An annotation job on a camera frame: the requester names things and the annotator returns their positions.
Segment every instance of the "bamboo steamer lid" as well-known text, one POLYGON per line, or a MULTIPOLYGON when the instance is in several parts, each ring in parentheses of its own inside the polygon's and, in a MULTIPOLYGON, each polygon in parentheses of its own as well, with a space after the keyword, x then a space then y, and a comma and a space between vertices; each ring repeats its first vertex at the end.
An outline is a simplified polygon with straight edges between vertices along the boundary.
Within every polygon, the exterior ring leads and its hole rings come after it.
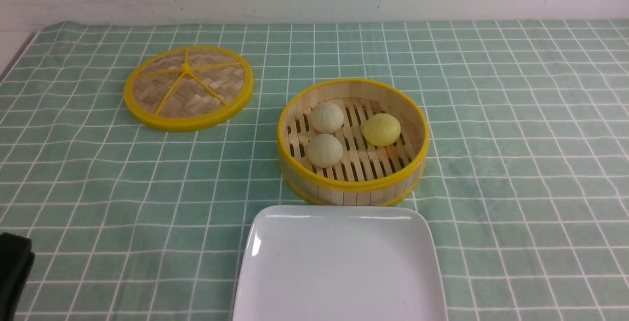
POLYGON ((190 46, 138 66, 126 81, 124 102, 146 126, 195 131, 236 115, 251 98, 253 84, 251 67, 239 54, 190 46))

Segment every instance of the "black object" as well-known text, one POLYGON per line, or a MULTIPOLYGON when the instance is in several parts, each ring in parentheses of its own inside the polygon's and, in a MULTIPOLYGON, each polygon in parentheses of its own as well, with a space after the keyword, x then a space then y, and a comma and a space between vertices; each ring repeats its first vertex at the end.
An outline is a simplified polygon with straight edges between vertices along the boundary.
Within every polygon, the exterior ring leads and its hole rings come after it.
POLYGON ((0 234, 0 321, 13 320, 34 260, 30 238, 0 234))

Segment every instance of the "bamboo steamer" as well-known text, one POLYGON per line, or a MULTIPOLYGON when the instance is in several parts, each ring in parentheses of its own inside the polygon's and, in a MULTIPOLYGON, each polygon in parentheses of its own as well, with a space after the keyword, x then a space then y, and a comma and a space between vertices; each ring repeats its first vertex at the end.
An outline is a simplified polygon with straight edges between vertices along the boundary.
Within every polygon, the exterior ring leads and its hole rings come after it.
POLYGON ((417 104, 380 82, 338 79, 312 86, 294 97, 277 126, 279 165, 292 190, 312 204, 392 206, 418 183, 429 148, 429 127, 417 104), (333 133, 344 146, 335 166, 321 169, 306 157, 308 141, 317 132, 308 124, 321 102, 337 104, 345 114, 333 133), (388 113, 398 119, 401 134, 391 146, 374 147, 361 133, 371 116, 388 113))
POLYGON ((253 72, 239 54, 214 46, 189 46, 138 66, 126 81, 124 102, 146 126, 196 131, 236 115, 253 91, 253 72))

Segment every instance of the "yellow rim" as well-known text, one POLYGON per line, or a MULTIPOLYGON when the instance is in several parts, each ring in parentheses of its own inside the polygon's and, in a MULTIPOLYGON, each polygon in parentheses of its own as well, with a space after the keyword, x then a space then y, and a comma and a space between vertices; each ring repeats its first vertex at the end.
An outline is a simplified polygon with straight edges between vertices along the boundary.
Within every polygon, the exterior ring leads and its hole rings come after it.
MULTIPOLYGON (((171 90, 175 88, 176 85, 177 84, 173 84, 171 86, 171 90)), ((216 126, 217 124, 225 122, 229 118, 236 115, 236 113, 240 112, 240 110, 242 110, 247 105, 247 102, 249 102, 249 99, 251 99, 253 93, 254 73, 252 72, 251 67, 249 66, 247 61, 245 61, 245 59, 239 54, 230 50, 226 50, 224 48, 214 46, 189 46, 170 50, 168 52, 164 52, 163 54, 158 54, 151 59, 148 59, 147 61, 139 65, 135 70, 133 70, 132 74, 129 75, 128 79, 126 80, 126 84, 124 86, 124 102, 126 103, 126 106, 129 108, 129 111, 132 113, 132 115, 134 115, 135 118, 151 128, 162 131, 198 131, 216 126), (171 54, 177 54, 180 52, 186 52, 186 59, 184 61, 186 63, 184 64, 187 65, 187 52, 190 50, 216 51, 235 59, 238 65, 242 67, 243 72, 245 72, 245 81, 243 82, 242 90, 240 91, 240 93, 231 102, 229 102, 222 108, 206 115, 192 118, 160 117, 156 114, 144 110, 144 108, 137 104, 137 102, 133 98, 133 83, 138 77, 141 77, 139 73, 144 70, 144 68, 146 68, 148 64, 155 61, 156 59, 166 57, 171 54)))
POLYGON ((286 163, 290 166, 290 168, 292 168, 298 175, 312 182, 313 184, 316 184, 317 186, 326 187, 328 189, 336 189, 336 190, 344 191, 344 192, 373 191, 376 189, 389 187, 407 178, 409 175, 413 173, 413 171, 415 171, 415 169, 426 158, 426 155, 429 151, 429 140, 430 140, 429 124, 426 120, 426 117, 422 113, 422 110, 420 110, 420 108, 417 106, 415 101, 413 101, 410 97, 403 94, 399 90, 392 88, 391 86, 388 86, 386 84, 383 84, 377 81, 369 81, 367 79, 336 79, 334 81, 322 82, 322 83, 316 84, 315 86, 307 88, 306 90, 297 94, 288 102, 288 105, 286 105, 286 107, 282 111, 282 114, 279 117, 279 123, 277 124, 277 142, 279 144, 280 156, 286 161, 286 163), (282 124, 285 121, 285 117, 286 117, 286 113, 288 109, 292 106, 292 104, 294 104, 294 102, 297 101, 297 99, 299 99, 299 97, 302 97, 308 94, 308 92, 310 92, 311 90, 314 90, 315 88, 320 88, 322 86, 328 86, 328 85, 340 83, 340 82, 365 82, 371 85, 379 86, 380 88, 386 88, 387 90, 392 91, 396 93, 397 95, 401 96, 404 100, 415 105, 415 110, 417 110, 417 114, 420 115, 420 118, 422 118, 422 126, 424 127, 424 141, 422 142, 422 149, 420 149, 420 152, 418 153, 418 155, 415 158, 413 158, 413 160, 406 167, 404 167, 404 169, 398 171, 397 173, 393 175, 389 175, 383 178, 378 178, 376 180, 369 180, 369 181, 364 181, 364 182, 345 182, 345 181, 339 181, 339 180, 334 180, 332 178, 319 176, 313 173, 312 171, 309 171, 305 167, 301 166, 297 162, 297 160, 295 160, 290 155, 290 151, 288 150, 288 148, 286 148, 282 140, 282 135, 284 132, 284 128, 282 124))
MULTIPOLYGON (((297 194, 297 197, 301 198, 302 200, 304 200, 308 204, 313 204, 313 205, 317 205, 317 206, 329 206, 329 204, 325 204, 325 203, 322 203, 322 202, 319 202, 319 201, 315 200, 315 198, 312 198, 311 196, 308 196, 307 193, 305 193, 304 191, 302 191, 298 187, 294 186, 292 184, 292 182, 290 182, 290 180, 288 178, 286 178, 286 175, 284 174, 284 171, 283 171, 281 166, 280 166, 280 171, 282 172, 282 174, 283 174, 283 176, 285 178, 286 184, 288 184, 290 189, 292 189, 292 191, 295 192, 295 194, 297 194)), ((406 198, 409 194, 411 194, 413 192, 413 189, 415 189, 417 184, 420 182, 420 178, 422 178, 422 175, 420 175, 420 177, 418 177, 417 180, 415 180, 415 182, 413 182, 413 184, 411 184, 411 187, 409 189, 407 189, 406 191, 404 191, 404 193, 402 193, 402 195, 400 195, 400 197, 397 197, 397 198, 395 198, 395 200, 388 201, 388 202, 386 202, 384 204, 381 204, 379 206, 381 206, 381 207, 391 207, 391 206, 396 206, 396 205, 400 204, 400 202, 402 202, 404 200, 404 198, 406 198)))

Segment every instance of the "white plate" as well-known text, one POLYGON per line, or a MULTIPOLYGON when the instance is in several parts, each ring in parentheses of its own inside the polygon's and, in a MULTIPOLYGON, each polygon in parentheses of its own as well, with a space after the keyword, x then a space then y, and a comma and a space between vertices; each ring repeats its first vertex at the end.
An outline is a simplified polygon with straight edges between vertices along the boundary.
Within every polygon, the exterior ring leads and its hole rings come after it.
POLYGON ((429 226, 399 207, 272 206, 254 219, 233 321, 446 321, 429 226))

